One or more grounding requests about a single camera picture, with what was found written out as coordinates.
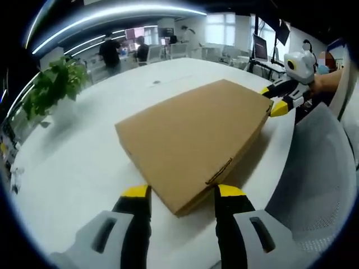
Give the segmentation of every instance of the potted plant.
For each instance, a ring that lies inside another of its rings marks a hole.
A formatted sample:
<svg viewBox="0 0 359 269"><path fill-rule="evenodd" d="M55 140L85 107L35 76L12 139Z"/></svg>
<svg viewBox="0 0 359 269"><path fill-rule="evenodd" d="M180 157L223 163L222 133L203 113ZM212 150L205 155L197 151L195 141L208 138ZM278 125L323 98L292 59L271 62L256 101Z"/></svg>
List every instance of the potted plant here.
<svg viewBox="0 0 359 269"><path fill-rule="evenodd" d="M54 123L64 124L73 117L77 94L88 80L86 68L75 60L62 57L50 63L50 69L40 72L22 105L28 120L37 115L53 117Z"/></svg>

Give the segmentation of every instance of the computer monitor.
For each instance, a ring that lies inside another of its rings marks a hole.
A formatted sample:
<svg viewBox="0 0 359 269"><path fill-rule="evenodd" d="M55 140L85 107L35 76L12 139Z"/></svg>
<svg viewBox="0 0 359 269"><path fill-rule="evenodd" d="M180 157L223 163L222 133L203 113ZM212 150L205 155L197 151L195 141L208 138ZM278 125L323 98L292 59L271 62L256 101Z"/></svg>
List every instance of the computer monitor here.
<svg viewBox="0 0 359 269"><path fill-rule="evenodd" d="M286 22L282 21L282 23L280 24L280 27L277 31L277 38L284 46L286 45L286 42L288 40L289 33L290 33L290 30L289 30Z"/></svg>
<svg viewBox="0 0 359 269"><path fill-rule="evenodd" d="M254 58L258 61L268 61L267 42L253 34Z"/></svg>

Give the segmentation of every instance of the box flap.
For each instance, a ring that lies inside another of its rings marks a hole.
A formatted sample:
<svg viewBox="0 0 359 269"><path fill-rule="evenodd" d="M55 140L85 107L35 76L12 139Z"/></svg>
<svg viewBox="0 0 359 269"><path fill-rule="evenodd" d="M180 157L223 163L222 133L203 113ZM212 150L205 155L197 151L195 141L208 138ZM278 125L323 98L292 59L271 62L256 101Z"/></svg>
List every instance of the box flap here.
<svg viewBox="0 0 359 269"><path fill-rule="evenodd" d="M116 130L145 180L176 213L222 180L264 124L272 103L221 80L147 108L116 124Z"/></svg>

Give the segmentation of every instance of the man in black shirt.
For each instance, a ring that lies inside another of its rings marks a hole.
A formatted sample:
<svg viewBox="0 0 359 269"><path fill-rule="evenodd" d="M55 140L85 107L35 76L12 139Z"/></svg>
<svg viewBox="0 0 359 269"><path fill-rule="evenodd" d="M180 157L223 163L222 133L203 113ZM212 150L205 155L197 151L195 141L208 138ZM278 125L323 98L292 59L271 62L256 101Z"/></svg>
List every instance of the man in black shirt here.
<svg viewBox="0 0 359 269"><path fill-rule="evenodd" d="M120 44L111 39L111 34L106 35L105 43L100 46L99 55L105 61L106 69L110 76L114 76L121 71L121 63L117 52L118 48L120 48Z"/></svg>
<svg viewBox="0 0 359 269"><path fill-rule="evenodd" d="M136 43L138 45L140 45L137 49L136 58L139 61L139 65L144 66L144 65L146 65L146 63L144 63L144 62L147 62L147 55L148 55L149 47L148 47L148 45L145 44L145 38L143 36L139 36L136 39Z"/></svg>

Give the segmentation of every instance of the desk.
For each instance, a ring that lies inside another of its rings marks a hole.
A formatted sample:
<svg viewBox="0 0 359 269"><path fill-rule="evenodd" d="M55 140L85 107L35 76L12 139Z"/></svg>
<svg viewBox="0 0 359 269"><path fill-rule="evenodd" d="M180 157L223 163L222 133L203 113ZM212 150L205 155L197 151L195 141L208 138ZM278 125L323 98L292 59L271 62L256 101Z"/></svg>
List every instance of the desk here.
<svg viewBox="0 0 359 269"><path fill-rule="evenodd" d="M115 123L160 101L227 79L255 91L269 81L222 64L181 58L110 77L77 98L76 124L62 132L37 127L17 154L25 168L16 208L39 247L65 251L75 232L121 193L144 184L118 142ZM264 208L282 174L291 145L295 110L270 118L259 139L229 176L255 208ZM177 218L152 192L148 268L209 268L220 260L213 204Z"/></svg>

